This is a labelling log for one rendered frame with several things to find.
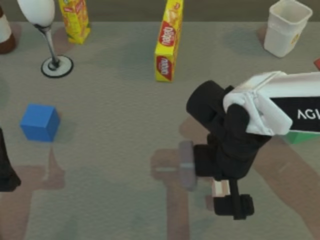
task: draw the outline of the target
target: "bottle label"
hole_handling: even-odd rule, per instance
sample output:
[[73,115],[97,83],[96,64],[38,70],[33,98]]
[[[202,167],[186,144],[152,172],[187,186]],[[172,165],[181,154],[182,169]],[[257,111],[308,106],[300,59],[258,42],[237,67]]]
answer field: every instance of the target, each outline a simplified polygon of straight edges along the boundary
[[0,44],[7,41],[11,36],[11,28],[6,15],[0,17]]

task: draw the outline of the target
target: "blue block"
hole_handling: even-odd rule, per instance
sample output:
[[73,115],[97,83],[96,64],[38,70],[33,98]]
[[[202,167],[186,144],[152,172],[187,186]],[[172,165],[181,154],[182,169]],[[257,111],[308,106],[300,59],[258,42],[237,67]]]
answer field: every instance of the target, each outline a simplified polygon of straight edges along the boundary
[[53,142],[60,125],[54,106],[29,104],[20,122],[26,138],[31,141]]

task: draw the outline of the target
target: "bottle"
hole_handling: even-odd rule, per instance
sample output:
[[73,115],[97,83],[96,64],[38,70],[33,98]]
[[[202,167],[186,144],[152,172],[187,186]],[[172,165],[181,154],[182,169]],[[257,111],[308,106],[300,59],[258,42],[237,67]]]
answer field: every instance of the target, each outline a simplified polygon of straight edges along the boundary
[[0,54],[8,54],[16,48],[16,40],[7,17],[0,6]]

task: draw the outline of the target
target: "green object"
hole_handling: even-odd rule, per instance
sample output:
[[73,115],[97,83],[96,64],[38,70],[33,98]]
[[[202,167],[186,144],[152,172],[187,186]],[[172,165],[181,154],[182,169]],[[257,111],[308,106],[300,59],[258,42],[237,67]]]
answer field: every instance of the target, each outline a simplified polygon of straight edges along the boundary
[[316,133],[289,132],[285,139],[291,144],[299,144],[319,136]]

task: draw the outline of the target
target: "yellow candy box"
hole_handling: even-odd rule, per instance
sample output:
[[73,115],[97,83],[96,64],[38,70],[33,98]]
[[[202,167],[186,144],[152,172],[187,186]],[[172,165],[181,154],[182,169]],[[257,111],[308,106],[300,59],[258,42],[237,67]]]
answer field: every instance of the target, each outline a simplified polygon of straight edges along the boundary
[[155,48],[155,79],[172,82],[183,22],[184,0],[167,0]]
[[69,42],[83,44],[91,31],[86,0],[59,0],[59,6]]

